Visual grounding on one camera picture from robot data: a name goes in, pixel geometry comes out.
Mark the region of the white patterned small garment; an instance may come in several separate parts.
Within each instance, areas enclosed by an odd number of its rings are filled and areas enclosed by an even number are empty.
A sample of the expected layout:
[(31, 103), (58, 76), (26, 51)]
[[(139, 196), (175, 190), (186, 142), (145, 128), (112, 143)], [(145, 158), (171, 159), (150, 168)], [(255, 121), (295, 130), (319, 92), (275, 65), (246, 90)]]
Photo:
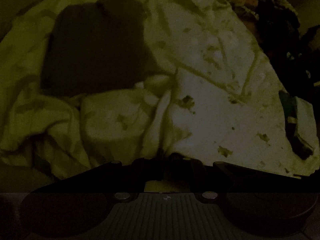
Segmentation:
[(128, 165), (160, 149), (288, 177), (319, 169), (312, 106), (297, 101), (298, 133), (311, 149), (302, 160), (285, 135), (284, 87), (226, 0), (137, 0), (161, 75), (84, 98), (42, 94), (40, 68), (58, 14), (96, 1), (44, 0), (14, 19), (1, 42), (2, 163), (29, 167), (30, 153), (18, 153), (18, 146), (48, 133), (57, 148), (45, 142), (40, 156), (59, 178), (102, 158)]

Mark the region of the dark cloth item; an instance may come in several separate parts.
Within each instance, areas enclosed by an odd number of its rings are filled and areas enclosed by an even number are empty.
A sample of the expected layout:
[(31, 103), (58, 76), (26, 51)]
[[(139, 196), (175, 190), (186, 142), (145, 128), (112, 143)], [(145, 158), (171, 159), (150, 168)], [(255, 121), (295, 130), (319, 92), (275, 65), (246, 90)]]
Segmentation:
[(60, 98), (130, 89), (158, 74), (160, 68), (144, 41), (145, 18), (136, 0), (67, 6), (48, 37), (42, 92)]

